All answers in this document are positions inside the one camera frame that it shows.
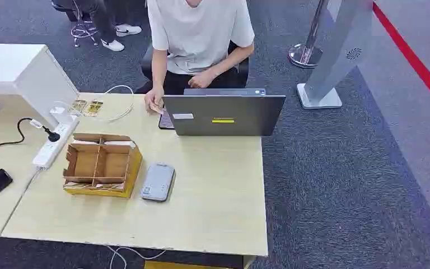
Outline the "person's left hand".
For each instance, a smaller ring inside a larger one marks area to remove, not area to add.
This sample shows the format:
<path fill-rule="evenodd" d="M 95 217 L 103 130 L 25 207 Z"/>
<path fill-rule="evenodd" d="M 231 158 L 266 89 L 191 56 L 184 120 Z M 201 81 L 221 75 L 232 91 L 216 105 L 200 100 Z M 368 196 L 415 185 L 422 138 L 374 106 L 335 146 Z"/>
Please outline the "person's left hand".
<path fill-rule="evenodd" d="M 188 81 L 188 85 L 192 88 L 207 88 L 216 77 L 216 73 L 206 70 L 193 76 Z"/>

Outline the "person's right hand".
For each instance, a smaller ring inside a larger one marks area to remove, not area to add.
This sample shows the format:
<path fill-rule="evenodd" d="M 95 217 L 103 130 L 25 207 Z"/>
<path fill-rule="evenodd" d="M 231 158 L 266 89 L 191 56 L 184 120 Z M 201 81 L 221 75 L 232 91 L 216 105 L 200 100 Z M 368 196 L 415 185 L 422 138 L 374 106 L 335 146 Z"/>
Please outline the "person's right hand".
<path fill-rule="evenodd" d="M 146 111 L 163 114 L 163 96 L 164 90 L 161 86 L 154 86 L 144 96 Z"/>

